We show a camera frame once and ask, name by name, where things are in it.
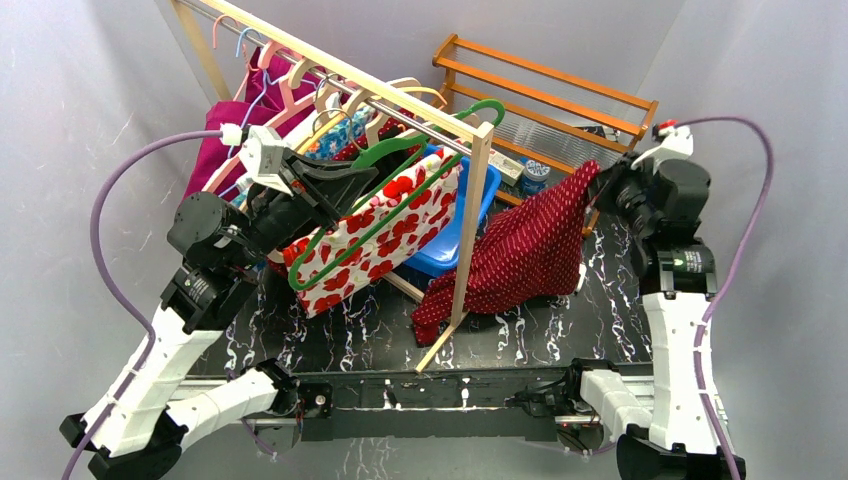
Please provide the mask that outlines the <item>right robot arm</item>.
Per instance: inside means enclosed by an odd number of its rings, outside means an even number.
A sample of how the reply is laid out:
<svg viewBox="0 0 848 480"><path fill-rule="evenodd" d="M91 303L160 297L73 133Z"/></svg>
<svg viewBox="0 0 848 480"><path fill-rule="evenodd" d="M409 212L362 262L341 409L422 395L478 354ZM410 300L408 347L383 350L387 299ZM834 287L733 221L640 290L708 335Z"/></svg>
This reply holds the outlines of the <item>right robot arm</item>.
<svg viewBox="0 0 848 480"><path fill-rule="evenodd" d="M632 269L652 342L651 405L622 371L575 360L565 405L599 416L623 479L743 479L745 460L719 416L708 310L718 300L716 263L697 232L711 178L685 159L624 156L591 183L588 199L628 226Z"/></svg>

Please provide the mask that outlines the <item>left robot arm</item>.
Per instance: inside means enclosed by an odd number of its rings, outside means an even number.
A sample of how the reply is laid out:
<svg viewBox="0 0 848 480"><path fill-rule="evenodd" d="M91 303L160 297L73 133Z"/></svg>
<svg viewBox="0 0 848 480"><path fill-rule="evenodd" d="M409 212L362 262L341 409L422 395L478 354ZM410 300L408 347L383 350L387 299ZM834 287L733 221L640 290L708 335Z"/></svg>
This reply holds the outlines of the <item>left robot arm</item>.
<svg viewBox="0 0 848 480"><path fill-rule="evenodd" d="M193 397L173 395L253 296L255 266L308 228L336 227L377 174L284 147L261 156L245 209L209 192L180 204L167 239L182 262L146 323L146 341L101 400L60 427L76 451L91 453L94 477L159 479L216 430L254 413L298 409L298 380L273 360Z"/></svg>

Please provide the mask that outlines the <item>red polka dot skirt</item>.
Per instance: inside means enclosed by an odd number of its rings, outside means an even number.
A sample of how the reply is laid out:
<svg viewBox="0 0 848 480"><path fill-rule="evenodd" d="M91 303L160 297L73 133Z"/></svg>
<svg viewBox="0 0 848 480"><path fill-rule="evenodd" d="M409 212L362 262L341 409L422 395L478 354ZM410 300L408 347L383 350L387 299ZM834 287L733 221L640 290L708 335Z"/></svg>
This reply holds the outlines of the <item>red polka dot skirt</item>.
<svg viewBox="0 0 848 480"><path fill-rule="evenodd" d="M580 280L582 229L594 161L559 184L502 211L475 242L462 310L503 313L538 296L573 293Z"/></svg>

